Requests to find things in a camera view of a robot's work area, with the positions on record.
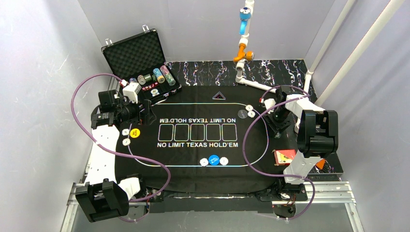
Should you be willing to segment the green poker chip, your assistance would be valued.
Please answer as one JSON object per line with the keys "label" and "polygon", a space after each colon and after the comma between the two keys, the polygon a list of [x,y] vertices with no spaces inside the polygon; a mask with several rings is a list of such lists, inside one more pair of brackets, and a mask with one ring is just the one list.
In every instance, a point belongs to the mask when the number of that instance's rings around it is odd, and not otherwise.
{"label": "green poker chip", "polygon": [[281,137],[281,133],[279,133],[279,132],[276,133],[275,136],[274,136],[275,139],[279,139],[280,137]]}

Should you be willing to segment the yellow big blind button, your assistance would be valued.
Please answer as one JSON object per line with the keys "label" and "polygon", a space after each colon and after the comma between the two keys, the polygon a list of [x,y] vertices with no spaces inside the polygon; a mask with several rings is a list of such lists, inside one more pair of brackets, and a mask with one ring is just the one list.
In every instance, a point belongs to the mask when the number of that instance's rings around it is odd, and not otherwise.
{"label": "yellow big blind button", "polygon": [[141,131],[138,128],[130,130],[129,136],[131,138],[138,138],[141,134]]}

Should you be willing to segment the white blue poker chip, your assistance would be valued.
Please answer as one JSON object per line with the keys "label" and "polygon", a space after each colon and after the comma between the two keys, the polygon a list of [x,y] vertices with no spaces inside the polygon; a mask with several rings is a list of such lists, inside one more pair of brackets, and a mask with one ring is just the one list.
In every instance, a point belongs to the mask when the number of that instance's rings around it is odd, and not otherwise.
{"label": "white blue poker chip", "polygon": [[255,117],[255,112],[254,111],[248,111],[248,117],[254,118]]}
{"label": "white blue poker chip", "polygon": [[122,130],[122,135],[123,135],[123,136],[129,136],[129,134],[130,134],[130,130],[129,130],[129,129],[123,129],[123,130]]}
{"label": "white blue poker chip", "polygon": [[208,164],[209,164],[208,159],[206,159],[206,158],[200,159],[200,165],[201,165],[202,167],[206,167]]}

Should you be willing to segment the red playing card box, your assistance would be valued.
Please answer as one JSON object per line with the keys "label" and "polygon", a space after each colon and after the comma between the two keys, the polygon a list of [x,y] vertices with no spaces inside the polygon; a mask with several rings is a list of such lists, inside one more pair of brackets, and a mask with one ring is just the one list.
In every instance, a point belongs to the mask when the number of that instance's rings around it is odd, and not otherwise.
{"label": "red playing card box", "polygon": [[273,150],[272,153],[276,166],[289,165],[296,156],[294,149]]}

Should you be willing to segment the white grey poker chip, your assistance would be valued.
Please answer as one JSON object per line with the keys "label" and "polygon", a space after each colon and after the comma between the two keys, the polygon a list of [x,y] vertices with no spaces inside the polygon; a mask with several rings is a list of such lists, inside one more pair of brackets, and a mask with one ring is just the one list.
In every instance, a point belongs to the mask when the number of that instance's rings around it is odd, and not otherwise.
{"label": "white grey poker chip", "polygon": [[220,165],[226,166],[228,164],[228,159],[226,157],[221,157],[220,158]]}
{"label": "white grey poker chip", "polygon": [[129,145],[131,144],[130,138],[125,138],[125,139],[123,139],[122,144],[123,144],[124,146],[129,146]]}
{"label": "white grey poker chip", "polygon": [[252,105],[247,105],[247,106],[246,106],[246,110],[247,110],[248,112],[252,111],[252,110],[253,110],[253,106],[252,106]]}

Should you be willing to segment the clear dealer button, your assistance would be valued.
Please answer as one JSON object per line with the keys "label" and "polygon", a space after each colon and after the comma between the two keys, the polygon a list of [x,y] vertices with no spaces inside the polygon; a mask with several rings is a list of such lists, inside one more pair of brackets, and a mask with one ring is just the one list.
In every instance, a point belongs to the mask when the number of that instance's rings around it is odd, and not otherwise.
{"label": "clear dealer button", "polygon": [[238,115],[239,118],[245,119],[245,118],[248,117],[248,111],[244,110],[244,109],[241,109],[241,110],[238,111],[237,115]]}

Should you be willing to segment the blue small blind button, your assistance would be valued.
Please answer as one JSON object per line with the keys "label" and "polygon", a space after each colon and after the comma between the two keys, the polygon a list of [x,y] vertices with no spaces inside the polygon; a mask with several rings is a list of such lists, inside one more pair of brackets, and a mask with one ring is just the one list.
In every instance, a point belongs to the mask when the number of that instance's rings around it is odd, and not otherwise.
{"label": "blue small blind button", "polygon": [[220,158],[219,158],[219,156],[218,156],[218,155],[211,155],[211,156],[208,158],[208,163],[209,163],[210,165],[212,165],[212,166],[219,165],[219,163],[220,163]]}

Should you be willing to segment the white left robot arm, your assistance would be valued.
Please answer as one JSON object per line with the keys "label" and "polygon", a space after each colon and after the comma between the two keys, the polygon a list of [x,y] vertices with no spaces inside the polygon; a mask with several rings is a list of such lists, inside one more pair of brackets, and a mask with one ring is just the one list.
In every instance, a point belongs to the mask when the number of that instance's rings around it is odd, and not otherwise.
{"label": "white left robot arm", "polygon": [[85,184],[75,191],[75,198],[89,222],[126,216],[130,201],[141,199],[147,202],[150,195],[139,174],[116,177],[116,146],[120,135],[125,135],[124,144],[130,143],[130,129],[120,130],[122,123],[136,120],[145,122],[151,114],[141,114],[150,101],[138,101],[138,95],[130,90],[99,92],[100,103],[92,111],[91,129],[81,129],[93,141],[90,167]]}

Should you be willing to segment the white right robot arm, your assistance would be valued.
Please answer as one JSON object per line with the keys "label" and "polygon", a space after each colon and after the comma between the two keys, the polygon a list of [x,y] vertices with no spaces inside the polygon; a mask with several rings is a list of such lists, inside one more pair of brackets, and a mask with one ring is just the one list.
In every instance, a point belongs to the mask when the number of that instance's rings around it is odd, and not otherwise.
{"label": "white right robot arm", "polygon": [[336,153],[338,148],[338,114],[325,110],[309,100],[309,94],[294,86],[276,86],[274,99],[260,98],[268,112],[263,116],[275,135],[290,126],[290,114],[299,120],[298,151],[283,171],[286,185],[300,185],[320,160]]}

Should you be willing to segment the blue chip stack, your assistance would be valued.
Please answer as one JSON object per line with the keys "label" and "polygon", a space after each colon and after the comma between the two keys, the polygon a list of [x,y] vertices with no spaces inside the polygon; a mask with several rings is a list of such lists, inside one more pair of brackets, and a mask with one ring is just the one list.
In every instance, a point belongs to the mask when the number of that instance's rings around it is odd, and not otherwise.
{"label": "blue chip stack", "polygon": [[155,68],[153,70],[153,74],[155,75],[156,81],[158,83],[164,83],[165,82],[165,77],[163,76],[162,72],[160,71],[159,68]]}

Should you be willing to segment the pink green chip stack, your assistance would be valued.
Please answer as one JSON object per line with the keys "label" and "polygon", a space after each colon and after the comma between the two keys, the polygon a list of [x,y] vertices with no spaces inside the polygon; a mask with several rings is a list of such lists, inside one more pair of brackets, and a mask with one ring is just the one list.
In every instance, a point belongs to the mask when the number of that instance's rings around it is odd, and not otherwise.
{"label": "pink green chip stack", "polygon": [[161,71],[161,73],[165,77],[165,80],[167,81],[167,83],[170,86],[174,86],[176,84],[176,80],[174,79],[171,72],[169,71],[169,69],[165,65],[160,67],[160,71]]}

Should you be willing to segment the black aluminium chip case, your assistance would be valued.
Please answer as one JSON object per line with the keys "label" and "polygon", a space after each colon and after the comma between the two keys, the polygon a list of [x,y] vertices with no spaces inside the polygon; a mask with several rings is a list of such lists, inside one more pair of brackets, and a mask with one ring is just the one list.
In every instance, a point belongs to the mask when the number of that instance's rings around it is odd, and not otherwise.
{"label": "black aluminium chip case", "polygon": [[[138,92],[139,102],[149,99],[157,103],[176,94],[182,85],[166,65],[164,52],[156,29],[150,29],[113,44],[103,46],[101,51],[112,73],[126,81],[137,80],[139,76],[151,75],[151,79],[141,85]],[[166,78],[160,83],[155,78],[154,70],[165,66],[175,84],[169,84]]]}

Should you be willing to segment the orange black small tool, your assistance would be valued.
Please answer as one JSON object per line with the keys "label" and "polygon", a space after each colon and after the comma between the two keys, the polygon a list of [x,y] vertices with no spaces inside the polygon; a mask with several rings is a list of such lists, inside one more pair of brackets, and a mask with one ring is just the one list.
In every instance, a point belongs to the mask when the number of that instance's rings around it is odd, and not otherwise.
{"label": "orange black small tool", "polygon": [[319,162],[316,163],[315,169],[317,170],[317,173],[326,173],[328,172],[328,168],[326,166],[326,160],[322,159]]}

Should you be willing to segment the black poker table mat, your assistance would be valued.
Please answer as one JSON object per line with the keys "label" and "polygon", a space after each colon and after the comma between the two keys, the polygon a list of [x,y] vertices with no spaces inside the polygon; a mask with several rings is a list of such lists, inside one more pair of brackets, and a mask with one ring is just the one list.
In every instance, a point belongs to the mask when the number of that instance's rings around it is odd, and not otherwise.
{"label": "black poker table mat", "polygon": [[[139,174],[146,186],[168,191],[237,194],[264,190],[281,174],[273,150],[296,149],[292,128],[279,139],[259,114],[264,108],[260,89],[246,86],[192,86],[153,107],[157,119],[149,126],[124,123],[121,129],[138,128],[131,144],[117,142],[117,152],[139,160],[116,157],[116,177]],[[237,113],[253,106],[255,117],[241,119]],[[226,157],[226,166],[200,165],[211,155]]]}

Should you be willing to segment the white pvc pipe frame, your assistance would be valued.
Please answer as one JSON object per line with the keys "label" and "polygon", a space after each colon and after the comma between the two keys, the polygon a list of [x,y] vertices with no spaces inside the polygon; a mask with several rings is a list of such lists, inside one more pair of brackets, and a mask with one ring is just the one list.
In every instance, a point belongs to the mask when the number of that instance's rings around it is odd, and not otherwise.
{"label": "white pvc pipe frame", "polygon": [[386,0],[356,0],[332,33],[344,0],[258,0],[250,20],[249,48],[257,55],[247,76],[269,85],[303,86],[312,71],[310,89],[327,90],[366,33],[388,5]]}

